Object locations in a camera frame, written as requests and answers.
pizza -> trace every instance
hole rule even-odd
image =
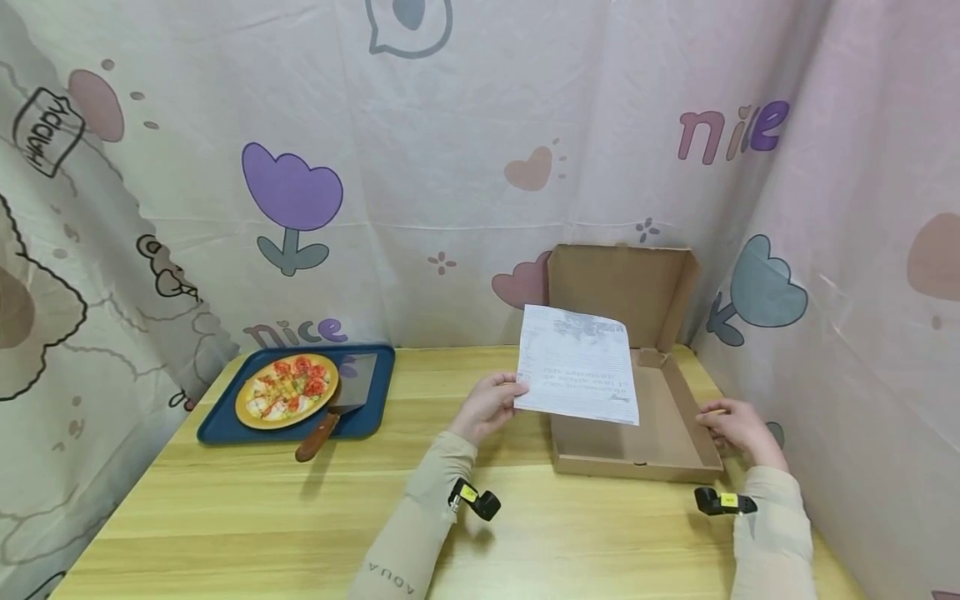
[[[333,364],[319,354],[286,356],[258,371],[241,390],[255,420],[279,423],[323,406],[336,385]]]

wooden table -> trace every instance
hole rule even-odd
[[[700,401],[720,396],[676,348]],[[56,600],[344,598],[407,477],[482,375],[516,348],[399,350],[383,425],[308,465],[291,444],[204,448],[197,427],[234,361],[69,572]],[[556,475],[541,415],[521,414],[481,449],[473,483],[503,508],[462,511],[433,598],[698,598],[732,584],[732,519],[696,511],[691,485]],[[737,482],[742,466],[728,461]],[[824,600],[863,598],[815,541]]]

fabric backdrop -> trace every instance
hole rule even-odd
[[[0,597],[56,583],[230,341],[515,343],[562,242],[692,248],[684,340],[776,422],[870,597],[960,591],[958,26],[951,0],[0,0],[0,447],[33,449],[0,470]]]

yellow label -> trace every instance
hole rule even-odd
[[[477,499],[477,492],[474,488],[463,486],[460,489],[460,497],[465,499],[467,502],[475,502]]]
[[[720,506],[738,509],[740,508],[740,498],[735,493],[721,493]]]

wrist strap device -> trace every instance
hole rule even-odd
[[[454,513],[460,508],[461,502],[466,502],[467,506],[485,521],[492,519],[500,510],[500,500],[493,495],[493,492],[487,490],[481,494],[463,477],[457,479],[447,500],[450,510]]]
[[[757,511],[756,502],[739,493],[717,493],[714,488],[697,488],[693,491],[697,508],[707,516],[748,515]]]

